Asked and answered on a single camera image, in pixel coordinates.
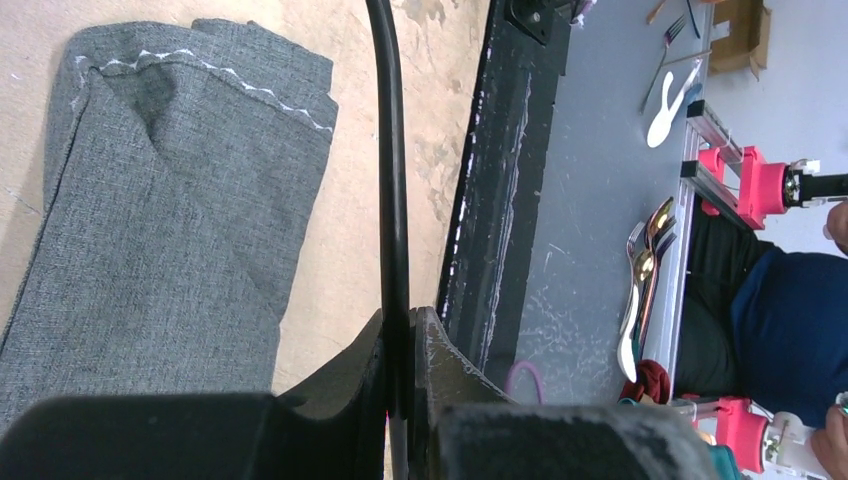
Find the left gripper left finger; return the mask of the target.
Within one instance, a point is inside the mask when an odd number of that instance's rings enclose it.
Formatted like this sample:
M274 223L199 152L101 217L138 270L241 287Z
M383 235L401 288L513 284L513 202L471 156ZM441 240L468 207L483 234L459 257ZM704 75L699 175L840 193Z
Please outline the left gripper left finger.
M54 398L1 440L5 479L379 479L382 317L284 394Z

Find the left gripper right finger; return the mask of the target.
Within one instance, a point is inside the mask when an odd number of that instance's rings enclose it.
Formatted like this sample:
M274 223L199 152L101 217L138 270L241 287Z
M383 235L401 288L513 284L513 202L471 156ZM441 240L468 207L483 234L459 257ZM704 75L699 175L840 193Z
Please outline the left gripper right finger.
M716 479L705 443L667 407L520 405L410 313L410 479Z

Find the grey cloth napkin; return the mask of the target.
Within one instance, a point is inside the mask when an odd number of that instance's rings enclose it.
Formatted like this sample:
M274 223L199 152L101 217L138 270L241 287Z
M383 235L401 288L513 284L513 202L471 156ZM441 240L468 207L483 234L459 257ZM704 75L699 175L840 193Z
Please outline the grey cloth napkin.
M1 425L58 396L266 392L338 106L256 23L68 41L44 210L1 340Z

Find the person's lower hand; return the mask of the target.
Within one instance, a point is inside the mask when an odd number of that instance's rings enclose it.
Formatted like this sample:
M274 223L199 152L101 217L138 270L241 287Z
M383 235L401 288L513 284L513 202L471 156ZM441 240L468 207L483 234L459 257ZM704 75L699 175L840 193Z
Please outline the person's lower hand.
M831 479L847 480L847 391L836 395L815 417L813 453Z

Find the person's upper hand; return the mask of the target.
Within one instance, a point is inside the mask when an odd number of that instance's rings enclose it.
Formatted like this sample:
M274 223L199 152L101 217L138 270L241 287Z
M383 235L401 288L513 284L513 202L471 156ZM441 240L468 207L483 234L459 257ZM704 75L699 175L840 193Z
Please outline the person's upper hand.
M827 238L845 255L848 255L848 202L834 205L828 212L825 230Z

